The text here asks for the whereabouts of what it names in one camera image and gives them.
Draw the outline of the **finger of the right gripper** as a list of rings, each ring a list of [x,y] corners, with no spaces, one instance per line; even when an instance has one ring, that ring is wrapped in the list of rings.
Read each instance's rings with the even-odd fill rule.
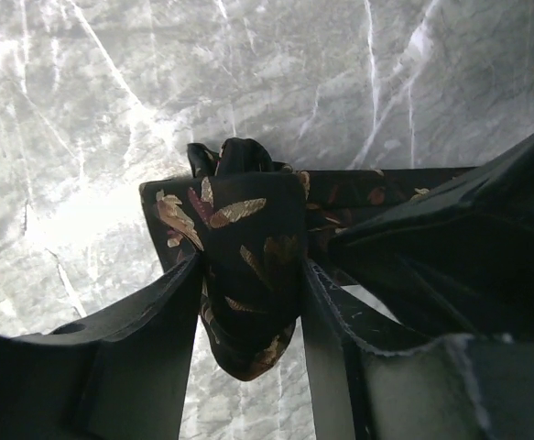
[[[341,233],[329,252],[424,334],[534,335],[534,134]]]

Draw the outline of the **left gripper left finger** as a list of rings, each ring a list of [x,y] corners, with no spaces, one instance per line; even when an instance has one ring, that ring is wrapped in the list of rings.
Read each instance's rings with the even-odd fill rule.
[[[0,335],[0,439],[175,439],[202,275],[189,256],[50,334]]]

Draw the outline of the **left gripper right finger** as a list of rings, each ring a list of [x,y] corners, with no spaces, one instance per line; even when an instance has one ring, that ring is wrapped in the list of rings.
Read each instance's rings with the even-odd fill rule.
[[[534,338],[425,337],[302,264],[320,439],[534,439]]]

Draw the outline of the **dark floral patterned tie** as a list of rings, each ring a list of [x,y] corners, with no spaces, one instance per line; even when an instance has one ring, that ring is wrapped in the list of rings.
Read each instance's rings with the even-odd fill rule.
[[[287,350],[304,259],[349,284],[329,257],[333,238],[462,174],[296,170],[239,137],[216,151],[191,143],[187,156],[190,177],[141,184],[142,209],[164,269],[200,256],[199,316],[217,364],[241,381],[271,370]]]

